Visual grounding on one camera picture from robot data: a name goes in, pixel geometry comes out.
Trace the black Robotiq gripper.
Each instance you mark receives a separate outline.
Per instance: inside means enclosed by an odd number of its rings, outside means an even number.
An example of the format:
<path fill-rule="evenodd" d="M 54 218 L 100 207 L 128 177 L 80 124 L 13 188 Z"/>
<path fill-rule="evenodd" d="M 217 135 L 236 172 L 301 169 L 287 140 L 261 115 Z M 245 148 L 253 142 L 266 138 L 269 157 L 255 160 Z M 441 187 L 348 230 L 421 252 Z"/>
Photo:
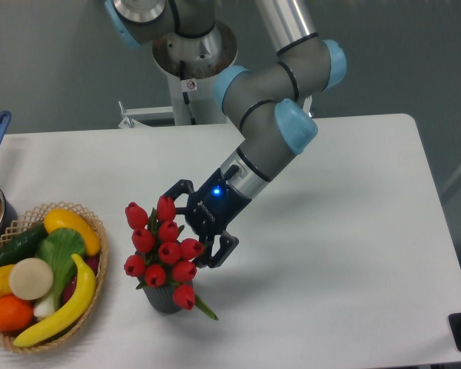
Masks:
<path fill-rule="evenodd" d="M 188 195 L 184 207 L 176 207 L 176 214 L 184 215 L 204 251 L 193 262 L 198 268 L 218 268 L 239 245 L 238 238 L 225 229 L 235 217 L 251 202 L 231 186 L 230 180 L 237 174 L 237 168 L 224 173 L 219 168 L 195 191 L 191 180 L 181 179 L 162 196 L 174 203 L 183 194 Z M 219 248 L 213 252 L 215 235 Z"/>

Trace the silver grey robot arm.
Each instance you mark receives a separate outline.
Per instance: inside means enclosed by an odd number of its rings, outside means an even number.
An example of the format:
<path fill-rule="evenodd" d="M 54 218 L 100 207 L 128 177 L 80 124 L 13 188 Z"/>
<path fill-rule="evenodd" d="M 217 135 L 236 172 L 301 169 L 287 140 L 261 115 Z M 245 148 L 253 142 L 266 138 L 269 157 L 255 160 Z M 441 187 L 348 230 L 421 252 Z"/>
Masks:
<path fill-rule="evenodd" d="M 179 181 L 170 198 L 205 249 L 199 267 L 216 268 L 236 248 L 228 224 L 312 141 L 317 126 L 303 103 L 337 85 L 347 71 L 342 48 L 323 40 L 302 1 L 258 1 L 277 62 L 260 72 L 235 65 L 234 33 L 212 1 L 107 1 L 117 33 L 130 46 L 152 45 L 165 73 L 177 125 L 230 121 L 243 142 L 201 185 Z"/>

